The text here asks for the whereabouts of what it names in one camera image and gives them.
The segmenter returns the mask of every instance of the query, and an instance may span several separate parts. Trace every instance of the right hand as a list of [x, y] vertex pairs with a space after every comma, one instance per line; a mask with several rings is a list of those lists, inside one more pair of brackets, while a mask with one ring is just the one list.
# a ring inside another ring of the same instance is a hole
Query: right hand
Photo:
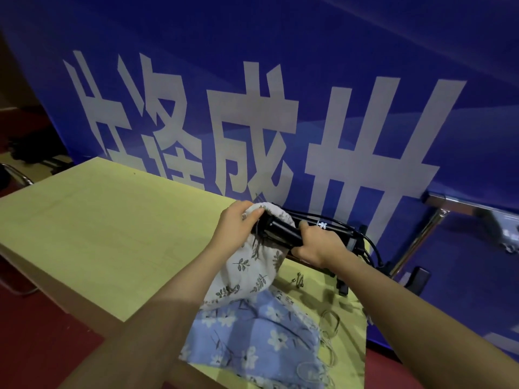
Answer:
[[311, 227], [306, 221], [299, 223], [299, 229], [303, 246], [292, 248], [292, 255], [312, 266], [330, 269], [335, 260], [348, 253], [339, 235], [333, 231]]

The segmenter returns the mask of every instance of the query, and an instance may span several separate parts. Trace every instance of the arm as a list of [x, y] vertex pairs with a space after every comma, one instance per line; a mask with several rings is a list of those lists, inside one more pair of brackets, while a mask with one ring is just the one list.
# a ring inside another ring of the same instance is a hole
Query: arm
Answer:
[[245, 220], [251, 202], [236, 201], [220, 215], [206, 248], [152, 296], [63, 382], [61, 389], [160, 387], [178, 360], [211, 282], [263, 213]]
[[519, 365], [492, 344], [347, 251], [338, 235], [301, 224], [296, 257], [337, 274], [426, 388], [512, 389]]

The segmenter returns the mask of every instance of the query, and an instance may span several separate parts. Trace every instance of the white floral cloth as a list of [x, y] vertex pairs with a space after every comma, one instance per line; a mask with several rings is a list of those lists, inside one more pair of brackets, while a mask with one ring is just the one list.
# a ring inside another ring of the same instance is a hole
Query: white floral cloth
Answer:
[[[255, 203], [243, 214], [264, 207], [271, 215], [294, 226], [292, 217], [273, 203]], [[213, 310], [228, 305], [233, 300], [250, 298], [269, 288], [278, 273], [288, 250], [266, 244], [251, 234], [241, 248], [227, 261], [214, 278], [204, 298], [202, 310]]]
[[180, 358], [230, 369], [264, 389], [321, 389], [328, 376], [317, 354], [315, 322], [279, 289], [200, 311]]

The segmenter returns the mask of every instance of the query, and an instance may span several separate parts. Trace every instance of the metal clip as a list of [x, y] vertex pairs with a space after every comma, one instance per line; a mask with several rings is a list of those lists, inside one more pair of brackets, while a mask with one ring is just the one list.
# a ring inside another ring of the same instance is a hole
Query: metal clip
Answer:
[[296, 288], [303, 288], [305, 286], [305, 284], [303, 284], [303, 275], [301, 274], [301, 272], [299, 272], [297, 274], [297, 278], [296, 279], [292, 279], [291, 282], [295, 283], [295, 287]]

